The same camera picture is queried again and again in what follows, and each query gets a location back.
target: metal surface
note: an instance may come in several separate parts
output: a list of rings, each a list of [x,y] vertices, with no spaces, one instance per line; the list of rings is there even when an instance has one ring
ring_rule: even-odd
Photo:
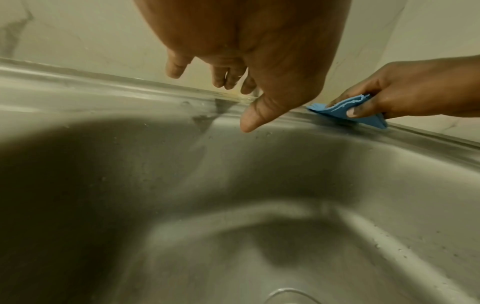
[[[0,96],[1,303],[477,302],[474,144],[5,62]]]

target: cleaning cloth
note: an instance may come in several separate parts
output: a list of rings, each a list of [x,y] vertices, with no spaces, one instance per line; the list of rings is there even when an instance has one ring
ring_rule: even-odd
[[[379,129],[386,129],[388,127],[388,124],[382,114],[376,114],[363,118],[350,118],[347,116],[348,109],[361,105],[370,98],[372,98],[370,94],[358,95],[342,100],[333,107],[326,108],[326,105],[324,104],[312,104],[311,106],[308,106],[307,109],[320,115],[337,117],[341,119],[355,121],[361,124],[366,124]]]

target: drain hole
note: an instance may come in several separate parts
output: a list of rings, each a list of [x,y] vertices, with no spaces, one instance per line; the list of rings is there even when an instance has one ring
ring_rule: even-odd
[[[279,289],[273,292],[265,304],[321,304],[308,294],[290,288]]]

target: fingernail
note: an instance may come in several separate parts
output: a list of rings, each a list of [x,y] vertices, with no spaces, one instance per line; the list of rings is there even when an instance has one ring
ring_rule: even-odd
[[[348,109],[348,111],[346,112],[346,115],[348,117],[355,117],[355,108]]]

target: stainless steel sink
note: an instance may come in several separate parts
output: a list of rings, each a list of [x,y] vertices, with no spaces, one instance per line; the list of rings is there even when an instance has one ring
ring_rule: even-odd
[[[477,303],[479,148],[0,67],[0,303]]]

